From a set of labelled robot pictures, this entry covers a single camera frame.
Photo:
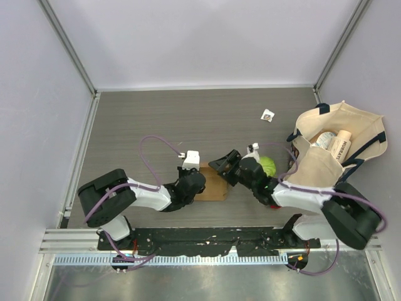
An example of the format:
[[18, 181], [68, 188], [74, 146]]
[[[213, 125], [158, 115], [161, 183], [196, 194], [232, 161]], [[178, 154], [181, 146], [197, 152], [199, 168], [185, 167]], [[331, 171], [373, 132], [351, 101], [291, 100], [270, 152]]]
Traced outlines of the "brown cardboard paper box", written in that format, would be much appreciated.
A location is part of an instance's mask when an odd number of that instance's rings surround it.
[[228, 183], [206, 162], [201, 162], [199, 171], [206, 179], [206, 186], [202, 193], [195, 196], [194, 200], [225, 201], [228, 194]]

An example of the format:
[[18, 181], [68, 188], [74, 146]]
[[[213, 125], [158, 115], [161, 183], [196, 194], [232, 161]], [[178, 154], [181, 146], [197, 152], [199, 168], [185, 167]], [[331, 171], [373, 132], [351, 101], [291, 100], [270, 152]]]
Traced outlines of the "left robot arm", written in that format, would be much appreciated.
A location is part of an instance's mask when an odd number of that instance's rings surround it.
[[134, 181], [123, 169], [115, 169], [80, 187], [77, 191], [85, 223], [100, 229], [102, 250], [129, 249], [135, 233], [123, 212], [130, 206], [173, 212], [192, 204], [206, 188], [206, 178], [195, 168], [178, 168], [178, 179], [153, 186]]

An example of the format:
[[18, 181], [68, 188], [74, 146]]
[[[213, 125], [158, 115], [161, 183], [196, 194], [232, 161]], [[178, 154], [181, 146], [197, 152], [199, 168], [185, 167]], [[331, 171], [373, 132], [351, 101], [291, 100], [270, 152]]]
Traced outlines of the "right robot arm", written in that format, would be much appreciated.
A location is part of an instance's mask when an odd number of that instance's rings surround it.
[[378, 208], [367, 201], [352, 185], [339, 183], [334, 187], [297, 186], [267, 175], [259, 154], [246, 156], [232, 150], [224, 157], [210, 161], [209, 167], [231, 186], [242, 184], [263, 205], [298, 208], [313, 216], [300, 216], [287, 222], [283, 240], [292, 248], [306, 240], [341, 241], [356, 250], [366, 247], [378, 227], [385, 224]]

